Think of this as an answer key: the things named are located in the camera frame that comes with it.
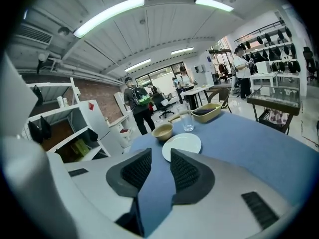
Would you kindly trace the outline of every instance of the drinking glass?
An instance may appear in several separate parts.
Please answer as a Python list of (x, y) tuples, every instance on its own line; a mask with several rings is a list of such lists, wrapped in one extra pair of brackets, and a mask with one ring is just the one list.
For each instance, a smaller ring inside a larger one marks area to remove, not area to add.
[(184, 130), (187, 132), (192, 131), (194, 129), (194, 122), (189, 108), (189, 103), (178, 106), (177, 111), (183, 124)]

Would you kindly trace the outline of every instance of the blue tablecloth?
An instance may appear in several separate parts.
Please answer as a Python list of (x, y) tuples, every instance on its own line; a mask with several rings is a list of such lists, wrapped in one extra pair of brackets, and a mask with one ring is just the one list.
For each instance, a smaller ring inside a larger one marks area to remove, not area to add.
[[(185, 133), (181, 122), (173, 124), (173, 135)], [(319, 153), (284, 133), (255, 121), (222, 112), (210, 123), (195, 122), (202, 142), (200, 154), (247, 168), (292, 205), (304, 201), (319, 175)], [(152, 169), (139, 192), (145, 236), (171, 211), (175, 183), (160, 143), (150, 133), (137, 138), (130, 152), (152, 148)]]

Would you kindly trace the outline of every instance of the ceiling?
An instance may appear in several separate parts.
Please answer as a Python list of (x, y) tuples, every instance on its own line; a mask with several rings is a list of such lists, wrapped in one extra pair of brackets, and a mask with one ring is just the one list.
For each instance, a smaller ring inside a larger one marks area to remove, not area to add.
[[(271, 0), (217, 0), (234, 7), (225, 12), (195, 5), (194, 0), (145, 0), (143, 7), (115, 16), (78, 39), (69, 33), (58, 34), (62, 26), (71, 32), (87, 20), (125, 0), (37, 0), (28, 8), (23, 23), (36, 26), (53, 35), (45, 46), (22, 38), (14, 38), (7, 52), (19, 70), (35, 72), (37, 56), (42, 50), (56, 58), (54, 68), (70, 74), (82, 69), (85, 74), (108, 83), (121, 79), (125, 69), (151, 58), (149, 65), (130, 71), (151, 72), (160, 66), (182, 61), (208, 49), (223, 36), (261, 13), (273, 8)], [(171, 52), (194, 47), (190, 52), (171, 56)], [(65, 65), (75, 66), (75, 70)]]

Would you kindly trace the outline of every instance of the brick wall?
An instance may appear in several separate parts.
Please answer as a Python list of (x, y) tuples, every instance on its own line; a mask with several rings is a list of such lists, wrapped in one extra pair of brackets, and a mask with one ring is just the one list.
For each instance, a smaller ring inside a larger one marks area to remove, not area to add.
[[(22, 78), (26, 83), (70, 82), (70, 78), (67, 77), (48, 75), (23, 74)], [(95, 99), (102, 114), (108, 118), (110, 123), (123, 116), (114, 98), (114, 94), (120, 92), (120, 87), (81, 79), (74, 79), (74, 84), (81, 92), (80, 101)], [(64, 97), (71, 102), (72, 94), (72, 90), (69, 90)]]

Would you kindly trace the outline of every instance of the white floor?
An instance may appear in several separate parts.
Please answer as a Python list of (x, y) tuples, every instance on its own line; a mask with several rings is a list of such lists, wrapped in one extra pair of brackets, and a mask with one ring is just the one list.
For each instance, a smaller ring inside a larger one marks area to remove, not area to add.
[[(201, 93), (201, 99), (203, 105), (207, 103), (206, 97), (204, 93)], [(219, 97), (216, 95), (212, 101), (212, 103), (219, 102)], [(228, 104), (233, 114), (237, 114), (248, 118), (250, 120), (255, 120), (254, 110), (251, 104), (248, 104), (246, 101), (243, 101), (239, 98), (230, 96), (228, 99)], [(170, 110), (177, 114), (176, 107), (179, 103), (173, 105), (173, 108)], [(256, 106), (257, 116), (261, 115), (264, 111), (264, 108), (261, 106)], [(152, 119), (155, 123), (155, 126), (159, 126), (163, 123), (167, 123), (168, 119), (173, 116), (173, 114), (167, 114), (167, 118), (164, 119), (162, 117), (159, 119), (161, 112), (155, 112), (152, 116)], [(294, 116), (292, 122), (290, 123), (289, 136), (295, 138), (296, 140), (308, 145), (316, 151), (319, 151), (319, 148), (316, 147), (319, 144), (319, 138), (317, 135), (317, 121), (319, 120), (319, 98), (314, 97), (314, 95), (307, 95), (306, 98), (302, 99), (302, 108), (298, 116)], [(148, 132), (151, 132), (148, 124), (145, 122), (145, 126)], [(137, 130), (132, 138), (136, 138), (140, 136), (140, 132)]]

